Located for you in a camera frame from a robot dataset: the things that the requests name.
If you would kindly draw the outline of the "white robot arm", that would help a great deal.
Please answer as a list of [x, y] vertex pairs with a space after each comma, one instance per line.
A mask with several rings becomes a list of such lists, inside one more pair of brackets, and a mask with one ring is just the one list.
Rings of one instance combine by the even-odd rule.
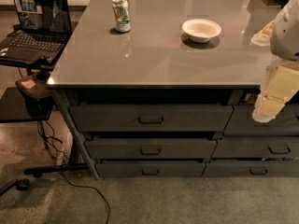
[[252, 112], [255, 121], [266, 123], [299, 92], [299, 0], [289, 0], [251, 42], [268, 42], [276, 56], [265, 68]]

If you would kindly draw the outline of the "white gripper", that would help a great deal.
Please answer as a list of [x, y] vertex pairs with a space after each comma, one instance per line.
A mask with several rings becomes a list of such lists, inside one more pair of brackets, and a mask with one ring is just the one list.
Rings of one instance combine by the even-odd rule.
[[278, 113], [299, 91], [299, 62], [283, 61], [272, 72], [263, 88], [263, 96], [257, 97], [252, 118], [266, 123], [276, 118]]

